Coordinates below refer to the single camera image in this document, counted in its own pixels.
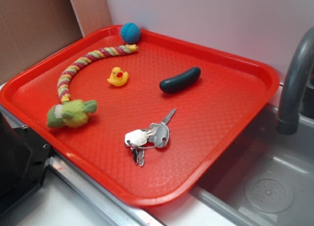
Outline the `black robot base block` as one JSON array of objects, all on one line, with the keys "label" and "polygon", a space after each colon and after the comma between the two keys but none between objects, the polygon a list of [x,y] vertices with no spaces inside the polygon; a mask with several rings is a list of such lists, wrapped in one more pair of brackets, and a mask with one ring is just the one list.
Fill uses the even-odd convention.
[{"label": "black robot base block", "polygon": [[0,115],[0,215],[43,185],[51,145],[29,127],[13,128]]}]

